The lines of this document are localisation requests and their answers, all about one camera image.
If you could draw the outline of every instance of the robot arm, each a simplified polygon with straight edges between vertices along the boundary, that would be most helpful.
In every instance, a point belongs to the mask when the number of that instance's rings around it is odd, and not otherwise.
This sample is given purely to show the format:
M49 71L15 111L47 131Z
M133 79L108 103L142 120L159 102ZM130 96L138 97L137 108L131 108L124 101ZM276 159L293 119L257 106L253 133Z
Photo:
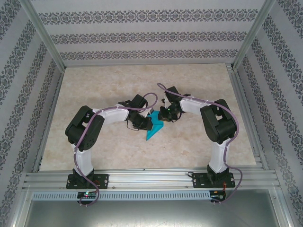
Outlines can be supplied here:
M169 91L178 93L175 87L168 88ZM213 150L211 160L207 166L208 179L215 183L228 174L229 169L224 163L224 149L227 142L234 136L236 132L236 123L232 116L224 109L215 105L206 104L193 99L192 96L186 94L188 98L181 98L174 94L165 92L162 100L165 107L160 108L159 120L174 122L179 119L178 114L191 112L202 116L208 138L213 142ZM215 103L228 107L223 99L215 101ZM228 157L229 147L227 148L226 157Z
M147 114L152 111L152 108L147 109L143 112L119 108L143 108L146 105L147 101L142 96L136 95L132 101L120 102L116 104L117 108L104 110L98 113L98 115L93 119L76 153L78 167L85 176L93 174L93 166L91 163L91 148L96 143L103 125L128 120L133 123L133 127L136 129L152 129L152 120L150 117L146 117ZM75 148L75 145L78 143L86 128L84 123L88 123L92 116L98 111L99 109L91 109L88 106L81 107L69 126L66 128L65 134L68 137L68 141L72 144L73 149ZM81 178L77 168L74 168L73 172L75 175L78 174L79 178Z

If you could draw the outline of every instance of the blue object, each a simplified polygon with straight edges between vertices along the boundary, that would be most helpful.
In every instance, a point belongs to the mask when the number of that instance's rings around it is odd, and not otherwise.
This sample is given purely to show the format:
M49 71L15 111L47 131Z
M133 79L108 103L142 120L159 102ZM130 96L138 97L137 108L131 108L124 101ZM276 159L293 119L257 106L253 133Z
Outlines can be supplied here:
M153 126L152 129L150 131L147 131L146 133L146 141L148 141L154 134L156 134L164 126L164 122L158 120L158 114L159 111L154 111L152 112L152 114L147 115L148 117L151 117L151 122Z

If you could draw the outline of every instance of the patterned wallpaper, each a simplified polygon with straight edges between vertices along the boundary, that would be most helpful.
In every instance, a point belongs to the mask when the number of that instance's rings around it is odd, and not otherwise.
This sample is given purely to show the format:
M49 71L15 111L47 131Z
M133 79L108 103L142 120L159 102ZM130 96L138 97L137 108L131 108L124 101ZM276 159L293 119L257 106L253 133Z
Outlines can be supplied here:
M31 172L62 76L17 0L0 3L0 227Z
M34 0L65 64L231 63L264 0Z
M303 7L277 1L238 73L268 164L303 226Z

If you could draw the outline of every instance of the beige marble surface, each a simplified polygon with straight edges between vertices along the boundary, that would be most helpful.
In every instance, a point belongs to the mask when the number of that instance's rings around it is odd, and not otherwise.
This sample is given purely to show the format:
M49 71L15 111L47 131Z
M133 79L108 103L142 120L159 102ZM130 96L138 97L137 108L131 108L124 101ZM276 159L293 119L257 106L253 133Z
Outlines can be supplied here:
M159 110L164 92L157 82L202 99L224 98L240 123L228 163L255 165L225 64L130 65L66 69L41 170L73 168L73 150L64 131L81 106L105 108L131 100L136 94L155 92L159 101L154 109ZM147 100L153 103L154 97ZM148 141L146 131L132 131L126 122L116 122L102 128L93 147L92 163L95 169L207 166L211 143L201 116L192 113L185 113L176 123L165 122Z

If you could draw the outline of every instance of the metal panel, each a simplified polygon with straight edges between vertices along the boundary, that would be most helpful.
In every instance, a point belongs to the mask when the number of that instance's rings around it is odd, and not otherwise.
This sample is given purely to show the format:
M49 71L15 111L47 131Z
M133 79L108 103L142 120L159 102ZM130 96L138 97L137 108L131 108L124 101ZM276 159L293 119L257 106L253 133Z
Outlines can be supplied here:
M78 192L34 192L33 201L76 201ZM209 200L209 191L102 192L99 201Z
M248 32L247 36L245 37L233 63L232 63L232 68L234 70L236 70L240 64L241 61L243 60L247 50L249 49L252 41L254 40L254 38L256 37L258 30L262 27L262 24L265 20L265 18L267 17L267 15L269 14L271 8L273 7L274 3L276 2L276 0L265 0L262 8L260 9L253 25L250 28L250 31Z
M39 149L38 154L37 154L37 158L36 158L36 162L35 162L35 165L34 165L34 168L33 168L33 172L39 171L39 168L40 168L40 165L41 165L42 157L43 157L45 146L46 146L46 141L47 141L47 138L48 138L49 131L51 129L51 124L52 124L52 121L53 121L53 115L55 113L55 109L56 109L56 106L57 106L57 101L58 101L58 98L59 98L59 93L60 93L63 77L64 77L64 75L61 76L59 84L58 84L58 89L56 90L56 93L54 94L54 100L53 100L52 108L51 108L50 113L49 113L48 121L46 122L46 127L45 127L46 133L44 134L44 136L42 138L41 146L40 146L40 149Z
M239 109L243 118L243 122L245 125L245 129L247 132L247 135L249 137L252 149L254 151L254 153L258 154L258 157L255 156L256 159L256 164L259 163L259 159L260 162L262 163L262 166L265 170L268 170L268 165L264 156L264 151L262 150L262 146L260 144L259 138L258 138L258 134L250 113L250 109L248 107L248 103L247 100L245 99L245 95L244 95L244 91L243 88L241 86L241 83L239 82L239 76L238 73L236 71L234 71L231 67L230 64L226 64L226 68L228 71L228 74L230 76L231 79L231 83L232 83L232 87L237 99L237 102L239 104Z
M32 198L32 192L21 192L18 203L16 204L15 214L10 223L11 227L23 227L25 225Z
M273 189L280 187L276 173L273 170L263 170L260 166L240 166L243 180L239 190L243 189ZM171 169L128 169L128 170L99 170L96 174L109 174L106 191L194 191L192 179L187 176L191 172L206 172L206 168L171 168ZM231 171L235 182L238 183L240 173ZM31 191L70 191L66 189L66 181L70 171L53 172L40 171L28 173L23 190Z
M27 227L276 227L268 191L239 191L228 203L209 201L32 201Z
M27 13L28 17L30 18L31 22L33 23L36 31L39 33L42 41L45 43L48 51L51 53L54 61L56 62L60 72L63 72L66 68L53 40L51 39L50 35L48 34L46 28L44 27L39 15L37 14L34 6L32 5L31 0L20 0L20 4Z
M293 227L294 223L291 219L288 207L285 202L281 189L272 189L269 190L270 198L273 203L276 217L278 219L280 226L289 226Z

